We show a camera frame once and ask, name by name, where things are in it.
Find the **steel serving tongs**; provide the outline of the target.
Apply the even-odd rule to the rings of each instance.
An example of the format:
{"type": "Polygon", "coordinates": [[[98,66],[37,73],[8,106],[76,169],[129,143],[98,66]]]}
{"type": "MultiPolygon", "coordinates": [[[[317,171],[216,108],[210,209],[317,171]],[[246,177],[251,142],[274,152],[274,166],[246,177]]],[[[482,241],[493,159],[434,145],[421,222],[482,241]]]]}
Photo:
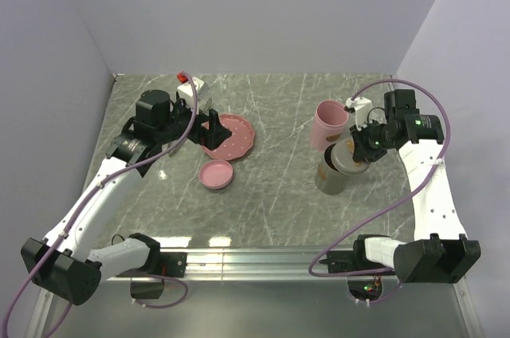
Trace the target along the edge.
{"type": "Polygon", "coordinates": [[[201,107],[201,110],[204,114],[208,115],[209,114],[209,110],[212,108],[212,105],[213,105],[213,100],[211,97],[209,97],[205,104],[201,107]]]}

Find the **pink scalloped plate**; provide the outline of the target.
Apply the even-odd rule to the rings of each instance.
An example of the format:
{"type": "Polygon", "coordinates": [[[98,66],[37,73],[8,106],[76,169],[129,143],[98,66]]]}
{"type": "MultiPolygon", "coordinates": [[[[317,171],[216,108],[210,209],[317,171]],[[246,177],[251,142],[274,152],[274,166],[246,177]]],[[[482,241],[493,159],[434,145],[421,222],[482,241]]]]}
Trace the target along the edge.
{"type": "Polygon", "coordinates": [[[256,133],[251,123],[242,116],[229,113],[221,114],[219,119],[221,124],[232,132],[232,136],[213,151],[206,147],[202,150],[212,159],[232,161],[242,158],[254,145],[256,133]]]}

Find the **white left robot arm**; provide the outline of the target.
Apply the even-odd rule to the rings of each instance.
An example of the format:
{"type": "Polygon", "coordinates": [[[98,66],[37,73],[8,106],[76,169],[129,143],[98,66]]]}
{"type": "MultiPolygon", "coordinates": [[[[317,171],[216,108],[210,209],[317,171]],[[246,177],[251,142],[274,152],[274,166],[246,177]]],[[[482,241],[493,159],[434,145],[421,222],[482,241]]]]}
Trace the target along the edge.
{"type": "Polygon", "coordinates": [[[73,208],[40,241],[30,238],[21,250],[29,281],[73,305],[82,305],[100,283],[127,271],[144,276],[159,273],[161,247],[135,233],[123,242],[95,250],[93,245],[124,197],[151,165],[186,140],[214,150],[230,138],[218,112],[191,108],[163,90],[143,92],[135,115],[112,141],[96,177],[73,208]]]}

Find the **grey round lid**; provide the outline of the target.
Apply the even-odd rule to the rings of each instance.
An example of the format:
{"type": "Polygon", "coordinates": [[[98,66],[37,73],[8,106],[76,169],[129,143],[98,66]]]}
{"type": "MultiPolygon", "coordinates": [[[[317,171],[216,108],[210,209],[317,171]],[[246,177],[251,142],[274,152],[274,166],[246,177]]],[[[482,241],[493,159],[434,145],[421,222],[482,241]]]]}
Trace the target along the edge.
{"type": "Polygon", "coordinates": [[[339,140],[331,150],[331,162],[345,175],[361,175],[368,168],[366,163],[354,161],[355,144],[351,137],[339,140]]]}

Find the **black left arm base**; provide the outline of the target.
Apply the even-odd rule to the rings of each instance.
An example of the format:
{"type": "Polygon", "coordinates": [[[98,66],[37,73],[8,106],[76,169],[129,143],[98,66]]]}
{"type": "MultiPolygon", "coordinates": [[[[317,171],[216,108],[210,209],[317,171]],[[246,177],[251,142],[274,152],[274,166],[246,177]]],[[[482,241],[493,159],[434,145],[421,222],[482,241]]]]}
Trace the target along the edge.
{"type": "Polygon", "coordinates": [[[183,278],[186,271],[187,253],[184,251],[160,251],[149,257],[148,263],[138,269],[130,269],[119,274],[119,277],[142,277],[157,275],[164,277],[183,278]]]}

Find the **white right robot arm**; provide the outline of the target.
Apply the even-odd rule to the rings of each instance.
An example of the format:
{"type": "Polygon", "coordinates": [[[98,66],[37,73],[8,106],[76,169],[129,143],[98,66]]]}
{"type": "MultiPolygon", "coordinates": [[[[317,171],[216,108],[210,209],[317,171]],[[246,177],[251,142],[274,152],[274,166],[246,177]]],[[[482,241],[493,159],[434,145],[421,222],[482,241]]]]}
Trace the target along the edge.
{"type": "Polygon", "coordinates": [[[363,97],[347,101],[355,116],[353,160],[374,163],[389,150],[398,152],[410,184],[414,240],[360,236],[351,263],[362,274],[386,266],[402,283],[457,283],[481,257],[481,246],[468,238],[453,203],[443,159],[446,122],[422,114],[411,89],[385,94],[382,123],[369,119],[372,108],[363,97]]]}

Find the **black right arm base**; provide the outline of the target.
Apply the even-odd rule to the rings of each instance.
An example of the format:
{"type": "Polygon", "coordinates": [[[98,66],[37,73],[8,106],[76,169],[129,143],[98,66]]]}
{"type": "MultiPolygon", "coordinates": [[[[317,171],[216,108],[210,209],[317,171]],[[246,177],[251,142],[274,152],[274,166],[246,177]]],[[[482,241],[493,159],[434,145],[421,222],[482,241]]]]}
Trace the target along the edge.
{"type": "Polygon", "coordinates": [[[328,274],[357,276],[381,273],[386,270],[383,265],[368,261],[362,253],[354,250],[330,251],[319,260],[319,263],[327,266],[328,274]]]}

